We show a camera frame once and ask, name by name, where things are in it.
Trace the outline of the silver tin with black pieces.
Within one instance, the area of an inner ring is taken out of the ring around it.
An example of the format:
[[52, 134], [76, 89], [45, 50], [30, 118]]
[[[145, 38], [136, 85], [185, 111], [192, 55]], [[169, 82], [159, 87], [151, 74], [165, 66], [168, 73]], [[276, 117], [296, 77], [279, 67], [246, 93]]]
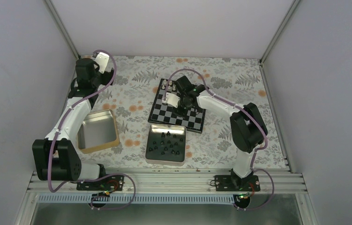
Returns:
[[184, 165], [186, 134], [184, 126], [151, 124], [144, 156], [146, 162], [154, 165]]

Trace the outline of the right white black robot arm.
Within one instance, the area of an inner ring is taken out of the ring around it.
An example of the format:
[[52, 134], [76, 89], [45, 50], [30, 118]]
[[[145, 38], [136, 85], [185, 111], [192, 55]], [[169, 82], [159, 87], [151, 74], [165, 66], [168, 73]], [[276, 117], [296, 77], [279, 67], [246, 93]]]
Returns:
[[258, 107], [249, 103], [240, 106], [212, 92], [205, 85], [194, 85], [186, 76], [175, 81], [179, 91], [177, 102], [167, 102], [175, 107], [179, 114], [189, 109], [205, 109], [230, 122], [232, 140], [237, 147], [236, 162], [231, 170], [231, 185], [237, 191], [242, 191], [249, 185], [253, 176], [253, 162], [258, 146], [266, 141], [267, 128]]

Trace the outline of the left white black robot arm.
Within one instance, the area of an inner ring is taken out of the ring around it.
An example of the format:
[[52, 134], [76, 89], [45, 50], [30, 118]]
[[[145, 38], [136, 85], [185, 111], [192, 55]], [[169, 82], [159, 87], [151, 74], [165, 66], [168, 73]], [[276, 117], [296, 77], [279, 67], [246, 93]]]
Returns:
[[75, 149], [75, 139], [85, 117], [91, 112], [100, 86], [107, 88], [114, 80], [116, 67], [107, 71], [112, 56], [100, 52], [95, 58], [81, 58], [75, 63], [76, 77], [70, 85], [67, 105], [53, 130], [32, 144], [40, 180], [89, 180], [96, 190], [107, 185], [107, 176], [99, 164], [83, 163]]

